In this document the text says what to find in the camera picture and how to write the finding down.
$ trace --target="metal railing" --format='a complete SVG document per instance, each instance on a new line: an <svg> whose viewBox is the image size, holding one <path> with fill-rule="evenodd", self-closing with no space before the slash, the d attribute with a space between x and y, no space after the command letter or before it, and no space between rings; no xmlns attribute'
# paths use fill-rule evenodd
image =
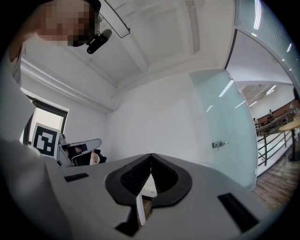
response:
<svg viewBox="0 0 300 240"><path fill-rule="evenodd" d="M288 112L286 112L285 114L283 114L282 116L276 118L275 120L273 120L272 122L266 124L266 125L263 125L263 126L258 126L258 128L256 129L256 135L257 136L262 136L262 139L258 140L257 142L259 143L260 141L263 141L264 142L264 145L262 147L260 147L258 149L261 150L261 149L264 149L264 153L261 154L260 152L259 153L259 157L258 159L263 159L262 162L260 162L258 164L258 166L264 164L265 166L267 165L267 161L268 159L270 159L272 156L274 156L282 147L280 146L275 152L273 152L271 155L270 155L270 152L279 144L281 143L283 140L284 140L284 146L286 147L286 142L290 140L290 138L292 137L292 134L290 137L287 138L287 135L291 132L289 131L288 133L286 132L281 132L280 134L278 134L276 137L274 137L272 140L270 140L269 142L267 142L267 137L270 136L271 134L274 134L274 133L277 133L278 130L280 129L281 126L285 125L286 123L290 122L293 120L293 117L295 116L295 113L293 110L290 110ZM271 142L273 142L275 139L277 139L279 136L283 135L283 137L274 145L272 146L271 149L267 150L267 146L268 144L270 144Z"/></svg>

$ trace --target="black fisheye border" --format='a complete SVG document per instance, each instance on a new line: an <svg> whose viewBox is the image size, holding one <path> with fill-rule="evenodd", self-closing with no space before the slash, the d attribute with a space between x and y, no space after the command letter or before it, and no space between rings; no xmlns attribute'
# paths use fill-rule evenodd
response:
<svg viewBox="0 0 300 240"><path fill-rule="evenodd" d="M4 52L21 24L27 19L31 12L38 4L46 2L45 0L34 1L3 1L1 19L1 59ZM299 13L297 1L264 1L279 20L285 26L287 32L293 39L297 48L299 44ZM0 175L0 190L2 203L2 235L9 234L10 238L30 236L32 238L50 239L38 228L36 228L18 209L8 193L7 187L3 181L3 176ZM300 214L300 186L294 192L290 202L275 212L270 218L262 221L263 224L255 226L248 232L238 236L239 238L247 239L270 239L270 238L294 238L299 234L299 214Z"/></svg>

